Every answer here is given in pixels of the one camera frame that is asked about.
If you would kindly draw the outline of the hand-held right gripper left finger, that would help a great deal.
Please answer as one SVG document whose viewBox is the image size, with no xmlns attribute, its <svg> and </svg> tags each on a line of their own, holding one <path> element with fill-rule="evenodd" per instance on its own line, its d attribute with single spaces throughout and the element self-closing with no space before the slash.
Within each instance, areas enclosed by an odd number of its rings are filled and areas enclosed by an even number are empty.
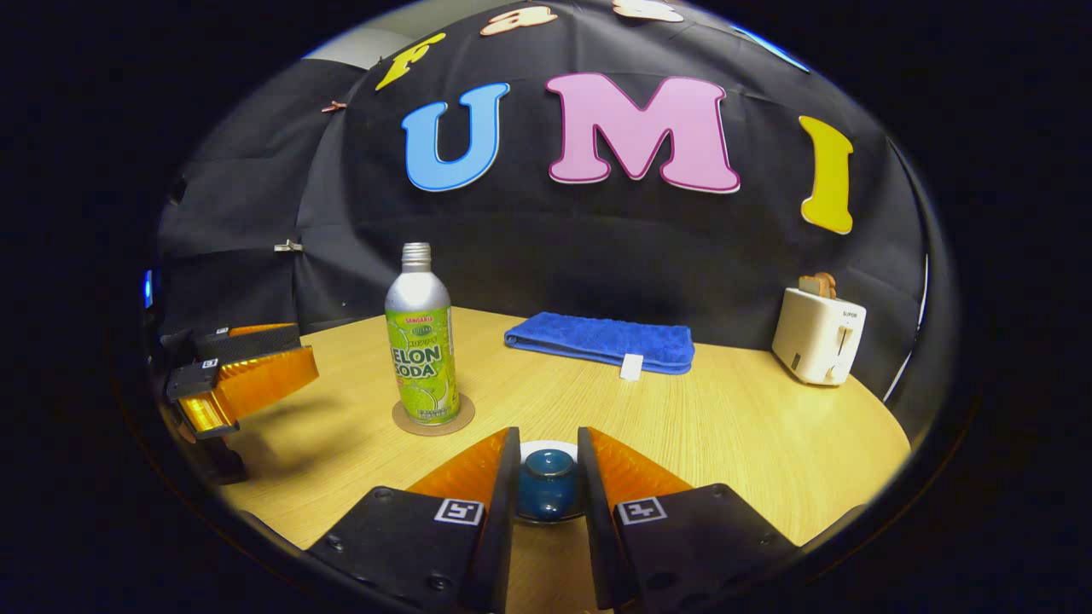
<svg viewBox="0 0 1092 614">
<path fill-rule="evenodd" d="M 506 614 L 520 442 L 507 428 L 464 452 L 485 472 L 480 494 L 466 479 L 373 487 L 308 554 L 407 614 Z"/>
</svg>

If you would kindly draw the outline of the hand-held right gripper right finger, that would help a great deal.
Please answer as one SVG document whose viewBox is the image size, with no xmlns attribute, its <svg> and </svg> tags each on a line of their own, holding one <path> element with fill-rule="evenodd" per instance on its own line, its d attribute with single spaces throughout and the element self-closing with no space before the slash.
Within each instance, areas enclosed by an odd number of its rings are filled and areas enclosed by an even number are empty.
<svg viewBox="0 0 1092 614">
<path fill-rule="evenodd" d="M 628 444 L 578 429 L 601 609 L 727 611 L 799 547 L 726 484 L 695 487 Z"/>
</svg>

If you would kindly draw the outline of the teal teacup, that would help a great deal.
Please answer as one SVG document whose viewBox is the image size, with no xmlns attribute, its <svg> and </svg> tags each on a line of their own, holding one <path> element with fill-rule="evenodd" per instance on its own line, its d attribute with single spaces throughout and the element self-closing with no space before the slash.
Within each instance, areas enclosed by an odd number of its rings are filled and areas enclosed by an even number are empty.
<svg viewBox="0 0 1092 614">
<path fill-rule="evenodd" d="M 521 442 L 521 464 L 526 463 L 530 454 L 541 450 L 556 450 L 566 452 L 575 463 L 578 462 L 578 446 L 575 442 L 558 442 L 558 440 L 533 440 L 533 442 Z"/>
</svg>

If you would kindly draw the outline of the round brown coaster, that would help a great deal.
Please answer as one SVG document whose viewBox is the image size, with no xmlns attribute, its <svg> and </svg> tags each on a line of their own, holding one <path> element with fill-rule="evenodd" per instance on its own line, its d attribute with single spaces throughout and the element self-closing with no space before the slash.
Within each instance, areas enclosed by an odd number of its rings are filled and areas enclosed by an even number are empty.
<svg viewBox="0 0 1092 614">
<path fill-rule="evenodd" d="M 460 411 L 456 412 L 456 416 L 442 424 L 422 424 L 410 420 L 410 413 L 407 413 L 406 408 L 401 401 L 397 401 L 394 408 L 392 408 L 391 416 L 395 426 L 403 432 L 423 437 L 440 437 L 467 427 L 472 420 L 474 420 L 476 408 L 467 394 L 459 394 L 459 404 Z"/>
</svg>

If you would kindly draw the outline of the green melon soda water bottle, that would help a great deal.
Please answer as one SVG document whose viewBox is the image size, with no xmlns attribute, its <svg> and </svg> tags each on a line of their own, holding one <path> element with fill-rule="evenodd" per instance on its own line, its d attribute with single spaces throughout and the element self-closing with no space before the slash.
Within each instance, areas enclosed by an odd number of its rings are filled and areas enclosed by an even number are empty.
<svg viewBox="0 0 1092 614">
<path fill-rule="evenodd" d="M 442 424 L 460 411 L 451 296 L 434 274 L 432 246 L 406 243 L 401 273 L 385 293 L 385 330 L 399 401 L 410 420 Z"/>
</svg>

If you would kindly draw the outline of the blue folded towel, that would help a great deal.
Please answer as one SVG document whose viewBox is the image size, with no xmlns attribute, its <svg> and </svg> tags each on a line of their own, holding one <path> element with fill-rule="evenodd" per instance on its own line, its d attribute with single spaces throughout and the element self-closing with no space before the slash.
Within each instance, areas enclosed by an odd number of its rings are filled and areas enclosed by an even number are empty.
<svg viewBox="0 0 1092 614">
<path fill-rule="evenodd" d="M 505 345 L 615 365 L 625 374 L 686 374 L 693 368 L 690 327 L 538 312 L 511 327 Z"/>
</svg>

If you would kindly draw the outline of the black backdrop cloth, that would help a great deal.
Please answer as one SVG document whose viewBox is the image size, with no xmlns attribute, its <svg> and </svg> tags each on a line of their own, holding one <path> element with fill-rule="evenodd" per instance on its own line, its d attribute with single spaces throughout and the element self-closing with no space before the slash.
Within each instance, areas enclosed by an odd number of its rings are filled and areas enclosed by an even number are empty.
<svg viewBox="0 0 1092 614">
<path fill-rule="evenodd" d="M 470 310 L 690 327 L 767 349 L 785 287 L 866 308 L 851 374 L 885 395 L 915 345 L 929 240 L 889 135 L 728 20 L 508 3 L 371 67 L 305 58 L 195 147 L 161 210 L 161 333 L 381 315 L 406 243 Z M 321 113 L 331 101 L 340 113 Z M 273 252 L 285 240 L 305 251 Z"/>
</svg>

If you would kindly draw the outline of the white toaster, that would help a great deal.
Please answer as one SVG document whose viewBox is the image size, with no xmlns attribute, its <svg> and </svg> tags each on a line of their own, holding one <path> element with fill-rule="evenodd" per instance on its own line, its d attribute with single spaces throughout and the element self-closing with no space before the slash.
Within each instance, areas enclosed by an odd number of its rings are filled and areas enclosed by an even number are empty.
<svg viewBox="0 0 1092 614">
<path fill-rule="evenodd" d="M 772 352 L 794 377 L 839 387 L 848 380 L 867 311 L 860 304 L 784 291 Z"/>
</svg>

